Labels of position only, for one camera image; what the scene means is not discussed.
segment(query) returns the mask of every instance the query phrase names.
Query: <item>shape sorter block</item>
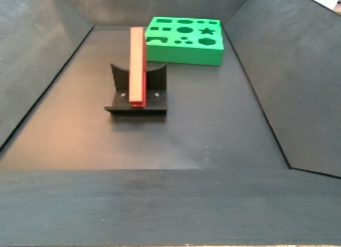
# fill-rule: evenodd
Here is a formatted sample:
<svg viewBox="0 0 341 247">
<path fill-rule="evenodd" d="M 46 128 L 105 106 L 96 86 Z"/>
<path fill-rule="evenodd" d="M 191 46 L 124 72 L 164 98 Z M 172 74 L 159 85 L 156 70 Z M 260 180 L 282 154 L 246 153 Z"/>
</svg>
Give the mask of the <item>shape sorter block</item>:
<svg viewBox="0 0 341 247">
<path fill-rule="evenodd" d="M 153 17 L 145 30 L 147 60 L 219 66 L 219 20 Z"/>
</svg>

